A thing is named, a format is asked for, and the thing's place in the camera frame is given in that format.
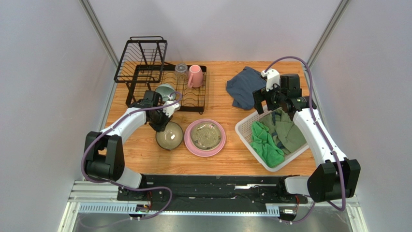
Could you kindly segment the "beige brown bowl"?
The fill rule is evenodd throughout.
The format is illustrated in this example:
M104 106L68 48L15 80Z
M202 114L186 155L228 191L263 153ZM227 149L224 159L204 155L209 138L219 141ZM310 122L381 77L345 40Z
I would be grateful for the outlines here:
M164 131L156 132L156 142L165 150L174 150L180 146L184 139L184 131L175 122L169 122Z

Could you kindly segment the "pink plate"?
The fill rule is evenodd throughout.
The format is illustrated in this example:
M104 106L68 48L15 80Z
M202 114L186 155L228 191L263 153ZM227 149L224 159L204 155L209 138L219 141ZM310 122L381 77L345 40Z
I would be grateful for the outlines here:
M212 119L199 119L187 127L184 143L194 155L204 158L211 157L224 148L226 133L218 122Z

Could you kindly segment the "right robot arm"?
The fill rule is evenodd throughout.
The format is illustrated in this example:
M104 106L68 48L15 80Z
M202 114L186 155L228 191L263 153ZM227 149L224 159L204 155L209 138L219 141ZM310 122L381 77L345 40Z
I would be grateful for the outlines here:
M298 74L279 74L276 70L263 71L266 86L253 92L254 109L258 114L282 108L302 132L312 151L316 170L310 176L284 179L289 194L309 196L316 203L341 200L355 194L361 166L349 159L326 130L312 96L303 96Z

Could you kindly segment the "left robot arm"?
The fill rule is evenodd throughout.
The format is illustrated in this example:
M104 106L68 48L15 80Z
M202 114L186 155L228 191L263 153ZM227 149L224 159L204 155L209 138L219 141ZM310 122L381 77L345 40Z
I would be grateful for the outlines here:
M91 131L86 136L81 160L81 172L87 181L111 183L118 187L142 191L144 176L125 166L123 145L141 126L149 124L156 132L164 131L180 108L181 96L174 91L162 103L160 93L147 90L144 98L132 104L112 125L100 132Z

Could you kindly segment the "light green bowl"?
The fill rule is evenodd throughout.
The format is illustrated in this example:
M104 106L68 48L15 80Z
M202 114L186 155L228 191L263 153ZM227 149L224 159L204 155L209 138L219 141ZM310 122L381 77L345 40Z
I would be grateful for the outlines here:
M160 94L162 102L175 100L175 91L175 88L171 84L161 84L155 89L155 92Z

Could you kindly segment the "olive green shirt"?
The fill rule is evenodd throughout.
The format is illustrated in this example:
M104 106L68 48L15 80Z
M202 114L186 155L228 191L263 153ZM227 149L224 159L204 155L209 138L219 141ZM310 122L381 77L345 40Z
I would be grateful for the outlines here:
M275 146L280 148L285 155L294 153L306 144L301 130L282 108L271 111L262 117L259 122L268 128Z

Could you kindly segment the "folded blue cloth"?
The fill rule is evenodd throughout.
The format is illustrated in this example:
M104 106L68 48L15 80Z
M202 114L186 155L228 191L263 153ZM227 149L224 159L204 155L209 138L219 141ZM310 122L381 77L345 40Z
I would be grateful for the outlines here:
M226 83L226 91L233 98L232 106L243 110L254 107L253 92L266 86L260 72L245 66L244 69Z

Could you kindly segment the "white plastic basket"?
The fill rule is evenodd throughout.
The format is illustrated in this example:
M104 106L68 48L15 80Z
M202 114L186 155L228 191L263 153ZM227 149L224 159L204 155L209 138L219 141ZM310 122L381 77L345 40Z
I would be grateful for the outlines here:
M249 150L249 152L254 156L254 158L269 172L277 172L280 169L282 169L284 166L286 166L288 163L293 161L295 158L297 158L299 155L303 154L305 151L309 149L309 145L305 143L302 145L300 148L298 148L295 152L290 153L288 155L285 155L284 162L281 164L277 165L276 167L270 168L265 161L254 151L254 149L251 147L250 143L252 142L252 123L255 121L259 121L261 118L264 116L268 115L271 113L267 109L267 106L263 106L264 112L262 114L258 114L257 111L254 113L250 114L246 118L242 119L239 121L236 126L235 126L235 131L237 135L239 136L240 140L242 143L246 146L246 148Z

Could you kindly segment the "bright green towel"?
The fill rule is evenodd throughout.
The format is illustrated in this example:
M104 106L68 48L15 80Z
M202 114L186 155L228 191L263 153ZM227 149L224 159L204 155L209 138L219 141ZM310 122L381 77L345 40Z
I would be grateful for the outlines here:
M285 154L275 145L267 126L255 121L251 125L251 131L250 145L269 168L274 168L284 162Z

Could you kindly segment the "clear glass cup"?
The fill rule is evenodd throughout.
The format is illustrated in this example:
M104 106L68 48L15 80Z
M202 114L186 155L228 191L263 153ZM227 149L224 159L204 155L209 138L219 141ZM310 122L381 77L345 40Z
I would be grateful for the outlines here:
M185 63L179 63L175 66L175 76L177 81L184 81L188 76L188 66Z

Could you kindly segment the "pink mug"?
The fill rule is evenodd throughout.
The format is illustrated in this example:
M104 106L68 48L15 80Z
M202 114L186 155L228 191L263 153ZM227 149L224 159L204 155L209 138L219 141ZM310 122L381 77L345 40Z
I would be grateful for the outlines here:
M203 71L199 65L191 65L189 67L188 77L188 88L197 88L203 85Z

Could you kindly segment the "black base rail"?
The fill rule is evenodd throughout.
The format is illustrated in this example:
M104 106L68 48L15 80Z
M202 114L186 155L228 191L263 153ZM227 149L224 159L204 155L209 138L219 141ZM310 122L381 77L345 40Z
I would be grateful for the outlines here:
M292 224L311 210L307 193L287 193L284 176L145 175L143 190L76 181L68 201L79 213L269 217Z

